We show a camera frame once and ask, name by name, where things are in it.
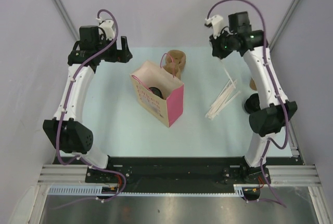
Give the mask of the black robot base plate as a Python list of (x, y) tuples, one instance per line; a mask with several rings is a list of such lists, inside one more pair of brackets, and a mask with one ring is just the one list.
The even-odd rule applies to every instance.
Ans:
[(88, 168), (83, 162), (61, 166), (55, 160), (43, 168), (45, 180), (60, 185), (124, 186), (137, 194), (222, 194), (234, 185), (258, 185), (271, 181), (275, 168), (301, 165), (297, 157), (272, 157), (268, 164), (250, 168), (243, 157), (111, 157), (106, 172)]

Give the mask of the pink kraft paper bag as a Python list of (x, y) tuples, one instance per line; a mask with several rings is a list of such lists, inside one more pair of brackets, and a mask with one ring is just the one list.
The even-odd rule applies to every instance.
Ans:
[(145, 61), (130, 74), (139, 104), (166, 127), (171, 127), (183, 114), (184, 83), (175, 59), (164, 53), (161, 61), (171, 59), (163, 65)]

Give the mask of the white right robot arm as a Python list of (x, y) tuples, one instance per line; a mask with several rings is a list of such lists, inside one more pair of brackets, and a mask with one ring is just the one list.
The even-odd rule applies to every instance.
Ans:
[(257, 88), (260, 109), (249, 116), (253, 131), (249, 149), (244, 157), (247, 166), (241, 168), (240, 177), (246, 183), (254, 182), (260, 167), (265, 163), (266, 147), (297, 110), (297, 104), (284, 93), (274, 71), (265, 32), (253, 30), (248, 13), (228, 16), (226, 24), (220, 15), (207, 17), (205, 25), (212, 28), (209, 37), (212, 56), (224, 59), (236, 51), (246, 62)]

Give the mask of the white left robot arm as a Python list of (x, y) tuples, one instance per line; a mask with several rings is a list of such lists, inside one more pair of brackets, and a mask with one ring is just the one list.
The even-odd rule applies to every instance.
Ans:
[(117, 49), (117, 26), (113, 20), (79, 28), (80, 39), (68, 55), (68, 75), (59, 107), (43, 130), (57, 153), (71, 154), (98, 167), (97, 177), (110, 182), (115, 170), (108, 165), (108, 155), (93, 144), (93, 132), (83, 125), (83, 108), (87, 91), (101, 61), (127, 63), (132, 58), (126, 36)]

